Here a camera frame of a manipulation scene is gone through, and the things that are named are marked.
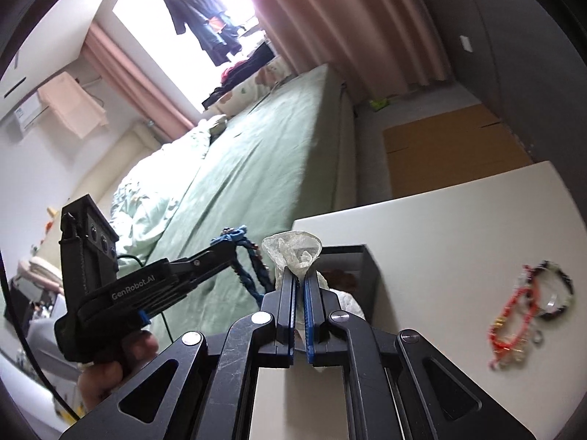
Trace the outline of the person's left hand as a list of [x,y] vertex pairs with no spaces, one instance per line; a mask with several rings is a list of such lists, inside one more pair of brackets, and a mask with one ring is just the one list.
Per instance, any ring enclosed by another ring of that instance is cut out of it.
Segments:
[[153,360],[158,349],[156,336],[148,331],[140,331],[123,341],[123,360],[127,370],[117,360],[86,367],[77,382],[85,409],[91,411],[96,408],[112,391]]

